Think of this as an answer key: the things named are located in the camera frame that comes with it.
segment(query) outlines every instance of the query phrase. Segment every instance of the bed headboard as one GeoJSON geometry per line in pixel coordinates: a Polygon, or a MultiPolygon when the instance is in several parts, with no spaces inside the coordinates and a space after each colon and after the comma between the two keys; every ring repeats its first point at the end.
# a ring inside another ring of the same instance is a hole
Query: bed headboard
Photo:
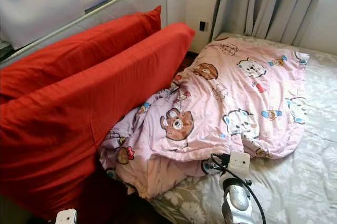
{"type": "Polygon", "coordinates": [[[134,14],[136,12],[148,12],[159,5],[162,7],[161,26],[163,28],[167,25],[166,0],[110,0],[83,17],[18,50],[0,63],[0,69],[43,47],[78,34],[86,29],[125,15],[134,14]]]}

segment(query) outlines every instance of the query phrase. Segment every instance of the pink comforter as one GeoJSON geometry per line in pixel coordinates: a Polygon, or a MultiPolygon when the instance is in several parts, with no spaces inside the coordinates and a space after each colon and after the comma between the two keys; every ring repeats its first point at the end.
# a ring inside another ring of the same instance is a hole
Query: pink comforter
{"type": "Polygon", "coordinates": [[[170,90],[111,129],[100,147],[104,169],[152,198],[186,176],[216,172],[211,153],[290,154],[306,120],[308,59],[235,38],[210,43],[174,77],[170,90]]]}

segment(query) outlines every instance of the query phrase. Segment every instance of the gray floral sheet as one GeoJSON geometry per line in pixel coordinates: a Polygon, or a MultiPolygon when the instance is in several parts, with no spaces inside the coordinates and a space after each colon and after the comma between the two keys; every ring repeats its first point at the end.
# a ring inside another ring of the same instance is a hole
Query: gray floral sheet
{"type": "MultiPolygon", "coordinates": [[[[253,37],[258,45],[289,47],[253,37]]],[[[311,55],[306,70],[309,111],[305,134],[294,153],[283,159],[253,158],[252,189],[267,223],[337,223],[337,55],[300,49],[311,55]]],[[[153,207],[173,223],[223,223],[219,174],[188,177],[152,199],[153,207]]],[[[253,202],[253,219],[262,223],[253,202]]]]}

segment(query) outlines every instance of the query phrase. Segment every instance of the mattress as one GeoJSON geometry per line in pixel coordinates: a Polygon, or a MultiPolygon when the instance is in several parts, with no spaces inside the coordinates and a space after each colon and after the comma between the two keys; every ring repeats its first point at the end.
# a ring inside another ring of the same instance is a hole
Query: mattress
{"type": "MultiPolygon", "coordinates": [[[[279,43],[233,34],[259,45],[279,43]]],[[[283,159],[253,158],[251,188],[267,223],[335,223],[337,218],[337,56],[301,49],[311,55],[306,70],[308,122],[298,148],[283,159]]],[[[150,203],[173,223],[223,223],[219,174],[188,177],[150,203]]],[[[252,217],[262,223],[253,202],[252,217]]]]}
{"type": "Polygon", "coordinates": [[[105,23],[125,15],[134,14],[136,12],[148,12],[159,5],[162,6],[161,26],[163,28],[167,25],[166,0],[111,0],[70,24],[46,35],[45,37],[42,37],[22,49],[19,49],[10,57],[1,61],[0,69],[34,53],[39,49],[78,34],[101,23],[105,23]]]}

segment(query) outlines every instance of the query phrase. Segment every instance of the power cord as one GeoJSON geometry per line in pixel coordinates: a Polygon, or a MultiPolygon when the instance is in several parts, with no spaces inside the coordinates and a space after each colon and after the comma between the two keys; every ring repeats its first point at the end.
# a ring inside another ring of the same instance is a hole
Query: power cord
{"type": "Polygon", "coordinates": [[[216,161],[214,159],[214,156],[217,157],[216,154],[212,153],[211,154],[211,159],[212,161],[219,167],[217,170],[220,170],[220,171],[225,171],[225,172],[228,172],[229,174],[231,174],[234,178],[236,178],[237,180],[239,180],[247,189],[248,191],[251,193],[251,195],[253,196],[259,210],[260,210],[260,213],[261,213],[261,217],[262,217],[262,222],[263,224],[266,224],[266,221],[265,221],[265,216],[264,216],[264,212],[263,212],[263,209],[262,209],[262,206],[259,202],[259,200],[257,199],[257,197],[255,196],[253,190],[249,187],[249,185],[247,185],[247,183],[245,181],[243,181],[240,177],[238,177],[236,174],[234,174],[233,172],[231,172],[230,170],[228,170],[226,167],[224,167],[223,165],[219,164],[218,161],[216,161]]]}

